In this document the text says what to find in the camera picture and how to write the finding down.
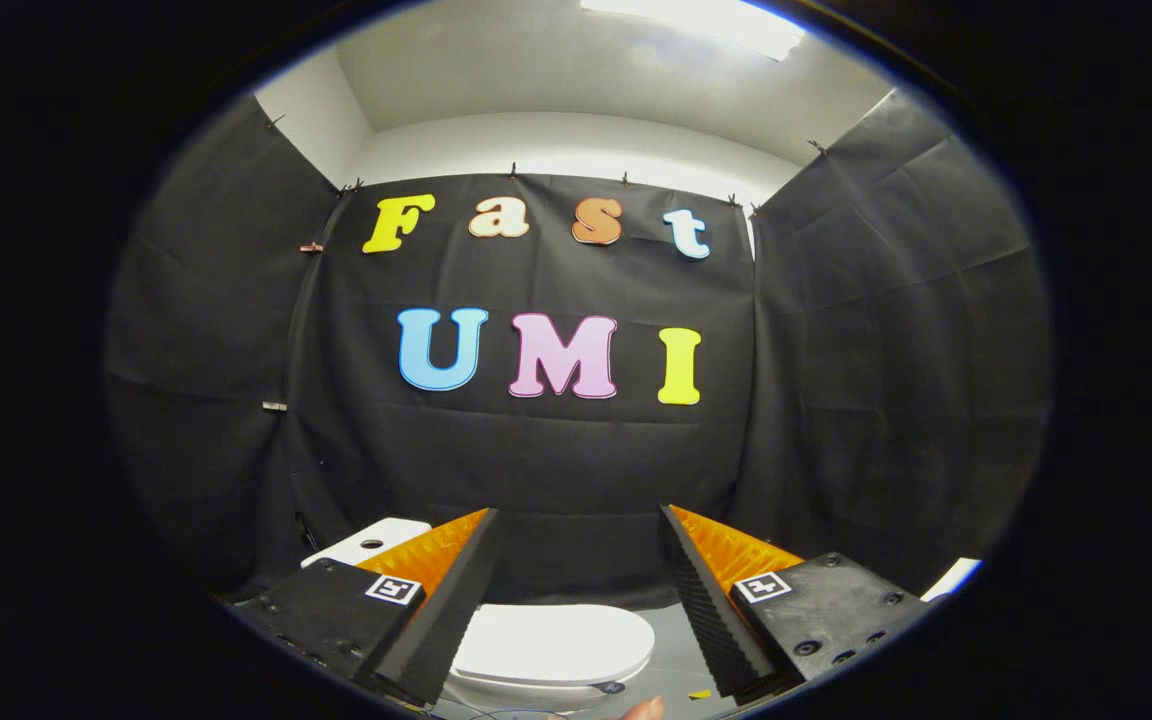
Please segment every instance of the letter m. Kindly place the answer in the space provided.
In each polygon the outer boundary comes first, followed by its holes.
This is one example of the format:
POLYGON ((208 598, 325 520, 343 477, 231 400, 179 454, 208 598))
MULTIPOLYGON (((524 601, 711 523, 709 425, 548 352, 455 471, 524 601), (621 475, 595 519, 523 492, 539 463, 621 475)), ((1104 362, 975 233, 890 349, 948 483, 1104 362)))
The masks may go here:
POLYGON ((573 385, 576 397, 602 400, 616 395, 612 384, 612 333, 616 320, 593 314, 563 344, 547 314, 523 313, 513 319, 518 328, 518 379, 509 386, 515 397, 539 397, 545 392, 539 367, 545 370, 554 395, 562 395, 579 366, 579 380, 573 385))

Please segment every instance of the ceiling light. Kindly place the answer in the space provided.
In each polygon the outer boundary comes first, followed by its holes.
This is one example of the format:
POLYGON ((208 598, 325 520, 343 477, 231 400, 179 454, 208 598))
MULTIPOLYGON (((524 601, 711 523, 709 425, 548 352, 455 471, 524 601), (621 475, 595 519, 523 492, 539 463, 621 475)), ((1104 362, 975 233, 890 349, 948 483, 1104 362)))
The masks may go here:
POLYGON ((805 32, 789 20, 740 0, 581 0, 581 8, 660 20, 736 41, 780 63, 805 32))

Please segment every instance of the black backdrop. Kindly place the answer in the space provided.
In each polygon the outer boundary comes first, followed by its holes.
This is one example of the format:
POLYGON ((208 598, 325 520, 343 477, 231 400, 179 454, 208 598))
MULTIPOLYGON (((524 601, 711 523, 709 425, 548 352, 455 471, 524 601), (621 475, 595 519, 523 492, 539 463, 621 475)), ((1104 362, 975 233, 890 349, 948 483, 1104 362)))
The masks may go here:
MULTIPOLYGON (((721 514, 735 488, 753 365, 753 268, 744 219, 726 202, 605 179, 411 179, 347 194, 311 260, 293 333, 289 420, 303 430, 297 479, 316 502, 317 536, 333 541, 387 514, 438 524, 490 506, 507 511, 511 541, 490 589, 503 601, 593 597, 660 602, 654 545, 659 501, 721 514), (435 205, 402 247, 362 252, 379 200, 430 194, 435 205), (517 197, 529 232, 476 237, 475 206, 517 197), (586 197, 620 202, 622 237, 577 242, 586 197), (675 248, 662 214, 689 209, 705 223, 707 258, 675 248), (449 316, 488 313, 473 377, 431 392, 397 367, 397 313, 439 311, 429 356, 456 359, 449 316), (613 397, 514 397, 520 313, 552 318, 563 342, 586 316, 616 320, 613 397), (695 406, 658 401, 662 328, 700 333, 695 406)), ((584 367, 577 373, 585 373, 584 367)))
POLYGON ((893 92, 759 209, 755 237, 756 265, 737 206, 605 179, 334 191, 247 97, 180 156, 115 283, 106 366, 129 473, 234 598, 384 516, 494 506, 517 541, 490 600, 662 605, 659 501, 923 592, 988 552, 1041 445, 1049 323, 1024 223, 893 92), (435 204, 402 247, 362 252, 378 202, 419 195, 435 204), (521 237, 468 232, 498 196, 526 204, 521 237), (586 197, 620 202, 623 237, 573 237, 586 197), (705 223, 707 258, 673 243, 679 209, 705 223), (399 373, 414 306, 442 314, 435 366, 456 359, 452 311, 488 311, 465 386, 399 373), (563 342, 586 316, 616 320, 617 395, 509 395, 517 313, 548 314, 563 342), (698 404, 657 401, 667 327, 703 338, 698 404))
POLYGON ((987 555, 1052 400, 1009 188, 893 91, 755 215, 758 374, 730 520, 922 592, 987 555))
POLYGON ((279 415, 297 250, 335 195, 247 96, 166 164, 109 297, 109 417, 147 515, 212 592, 297 568, 279 415))

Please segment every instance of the gray floor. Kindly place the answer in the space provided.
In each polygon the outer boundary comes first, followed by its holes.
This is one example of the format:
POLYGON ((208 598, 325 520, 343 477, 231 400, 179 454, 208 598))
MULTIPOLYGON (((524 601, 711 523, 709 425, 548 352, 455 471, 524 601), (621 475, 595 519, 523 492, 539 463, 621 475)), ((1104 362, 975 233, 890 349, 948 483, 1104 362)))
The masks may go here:
MULTIPOLYGON (((664 607, 659 611, 639 611, 652 629, 655 630, 655 645, 652 660, 647 666, 626 683, 626 690, 614 696, 607 696, 598 706, 571 712, 570 720, 605 720, 617 719, 630 707, 655 696, 664 697, 667 720, 710 720, 712 717, 726 715, 736 707, 732 698, 718 697, 714 680, 705 669, 700 646, 696 644, 691 627, 682 605, 664 607), (690 700, 689 694, 710 691, 704 700, 690 700)), ((468 707, 450 698, 442 698, 435 704, 433 715, 445 720, 470 720, 482 712, 494 711, 494 707, 468 707)), ((511 720, 509 712, 495 712, 495 720, 511 720)))

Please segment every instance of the toilet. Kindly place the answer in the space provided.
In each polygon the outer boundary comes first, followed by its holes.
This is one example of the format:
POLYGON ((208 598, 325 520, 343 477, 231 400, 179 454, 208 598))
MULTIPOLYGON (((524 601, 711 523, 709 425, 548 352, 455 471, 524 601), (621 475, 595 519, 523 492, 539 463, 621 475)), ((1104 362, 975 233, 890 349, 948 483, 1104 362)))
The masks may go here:
MULTIPOLYGON (((429 523, 385 518, 316 552, 357 564, 420 536, 429 523)), ((655 632, 605 605, 482 605, 461 639, 444 696, 483 708, 573 712, 620 694, 649 665, 655 632)))

